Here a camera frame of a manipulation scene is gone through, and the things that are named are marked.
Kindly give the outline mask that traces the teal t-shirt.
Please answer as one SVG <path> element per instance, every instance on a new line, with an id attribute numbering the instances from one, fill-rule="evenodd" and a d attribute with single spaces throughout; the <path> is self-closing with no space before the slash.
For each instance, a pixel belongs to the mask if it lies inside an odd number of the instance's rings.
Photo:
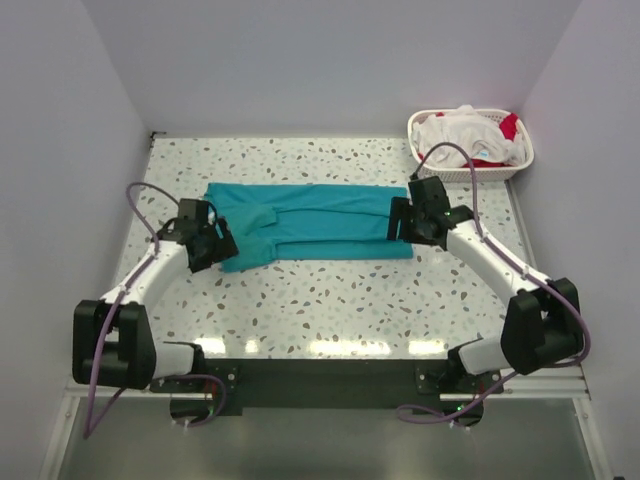
<path id="1" fill-rule="evenodd" d="M 211 183 L 205 199 L 230 227 L 239 253 L 227 272 L 275 261 L 405 260 L 412 247 L 389 241 L 391 200 L 403 187 Z"/>

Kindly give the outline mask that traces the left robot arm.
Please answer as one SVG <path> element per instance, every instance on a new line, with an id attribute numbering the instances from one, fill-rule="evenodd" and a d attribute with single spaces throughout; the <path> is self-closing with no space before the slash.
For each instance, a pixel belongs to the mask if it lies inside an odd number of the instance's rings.
<path id="1" fill-rule="evenodd" d="M 150 313 L 170 284 L 186 272 L 208 270 L 238 254 L 225 218 L 212 203 L 182 199 L 178 213 L 157 231 L 146 256 L 116 287 L 74 310 L 72 376 L 79 384 L 144 389 L 171 377 L 185 392 L 207 380 L 202 348 L 158 343 Z"/>

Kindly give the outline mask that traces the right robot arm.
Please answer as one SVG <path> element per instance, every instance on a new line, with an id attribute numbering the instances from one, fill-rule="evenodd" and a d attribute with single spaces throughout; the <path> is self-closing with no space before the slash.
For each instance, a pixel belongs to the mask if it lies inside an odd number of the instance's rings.
<path id="1" fill-rule="evenodd" d="M 510 368 L 528 375 L 572 366 L 589 353 L 590 334 L 570 280 L 552 280 L 510 252 L 474 206 L 451 206 L 439 178 L 413 176 L 408 188 L 408 197 L 391 202 L 388 239 L 436 246 L 457 257 L 506 307 L 499 335 L 448 352 L 441 385 L 466 393 L 488 372 Z"/>

